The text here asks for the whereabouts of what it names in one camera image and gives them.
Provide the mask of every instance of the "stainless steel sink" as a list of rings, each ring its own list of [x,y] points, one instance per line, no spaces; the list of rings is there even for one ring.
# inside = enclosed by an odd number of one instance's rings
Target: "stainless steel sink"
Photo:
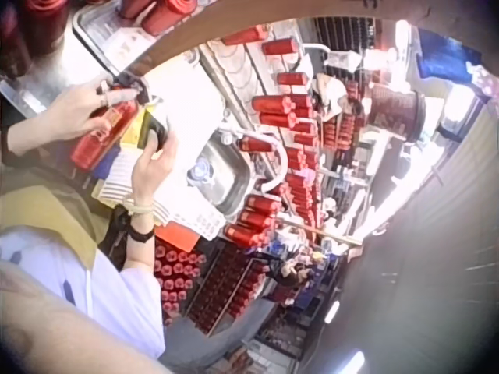
[[[235,145],[222,144],[219,132],[211,136],[201,156],[209,160],[214,174],[212,183],[198,189],[222,214],[234,216],[253,187],[249,159]]]

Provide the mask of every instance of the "hand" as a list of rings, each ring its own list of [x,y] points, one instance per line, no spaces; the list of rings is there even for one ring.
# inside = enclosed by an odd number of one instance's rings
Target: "hand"
[[[104,106],[116,105],[135,99],[134,89],[108,91],[97,94],[102,81],[111,83],[107,73],[100,74],[89,83],[70,88],[61,93],[54,103],[39,116],[39,124],[47,136],[46,143],[74,139],[93,130],[109,131],[111,125],[100,117],[89,118],[92,112]]]
[[[147,145],[132,172],[133,201],[136,205],[153,203],[154,193],[173,169],[178,145],[175,134],[170,132],[168,140],[162,147],[162,154],[153,160],[152,157],[157,149],[157,135],[156,132],[149,131]]]

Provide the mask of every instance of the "fire extinguisher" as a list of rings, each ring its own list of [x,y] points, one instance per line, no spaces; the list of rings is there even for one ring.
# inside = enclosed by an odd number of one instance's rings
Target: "fire extinguisher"
[[[86,134],[76,144],[71,161],[84,171],[93,170],[116,140],[125,133],[138,111],[139,105],[135,100],[97,109],[90,117],[106,118],[111,124],[111,130],[108,133],[95,130]]]

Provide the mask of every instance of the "floor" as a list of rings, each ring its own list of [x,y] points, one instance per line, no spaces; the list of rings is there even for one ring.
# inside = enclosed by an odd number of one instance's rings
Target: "floor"
[[[242,340],[251,340],[273,308],[273,302],[258,299],[229,329],[212,337],[196,329],[190,319],[178,319],[165,333],[166,352],[160,362],[177,374],[202,373]]]

